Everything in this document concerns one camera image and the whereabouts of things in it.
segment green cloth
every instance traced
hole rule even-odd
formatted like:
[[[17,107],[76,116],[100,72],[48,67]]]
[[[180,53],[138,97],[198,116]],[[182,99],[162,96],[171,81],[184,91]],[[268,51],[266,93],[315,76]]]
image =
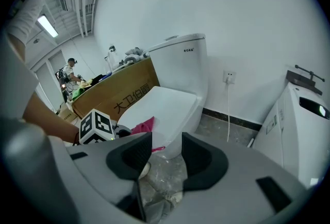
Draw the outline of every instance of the green cloth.
[[[82,93],[84,93],[85,89],[80,88],[72,92],[72,100],[75,101],[77,97],[79,97]]]

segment label sticker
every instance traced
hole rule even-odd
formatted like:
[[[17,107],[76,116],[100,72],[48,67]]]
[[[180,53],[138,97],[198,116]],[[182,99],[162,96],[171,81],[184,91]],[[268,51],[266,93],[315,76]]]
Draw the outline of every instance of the label sticker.
[[[267,125],[266,135],[276,126],[276,124],[277,124],[277,117],[275,115]]]

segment pink cloth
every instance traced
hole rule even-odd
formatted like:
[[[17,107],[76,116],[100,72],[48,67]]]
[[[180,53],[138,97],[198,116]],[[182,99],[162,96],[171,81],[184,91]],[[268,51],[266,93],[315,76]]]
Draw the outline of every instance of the pink cloth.
[[[145,122],[138,124],[134,129],[132,129],[132,133],[130,135],[137,134],[140,132],[151,132],[153,130],[154,121],[155,117],[152,116]]]

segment toilet tank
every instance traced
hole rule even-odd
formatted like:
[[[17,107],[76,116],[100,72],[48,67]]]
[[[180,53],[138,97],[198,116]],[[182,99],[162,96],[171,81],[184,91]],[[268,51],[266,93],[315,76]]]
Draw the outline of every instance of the toilet tank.
[[[150,48],[149,54],[161,87],[195,94],[204,105],[208,89],[204,34],[170,38]]]

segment toilet lid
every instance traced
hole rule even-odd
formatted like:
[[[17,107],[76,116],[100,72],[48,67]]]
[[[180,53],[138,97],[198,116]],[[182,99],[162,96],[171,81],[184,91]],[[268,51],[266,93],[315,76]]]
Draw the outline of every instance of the toilet lid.
[[[153,87],[120,117],[118,124],[129,129],[155,117],[153,148],[167,146],[179,133],[196,103],[196,95]]]

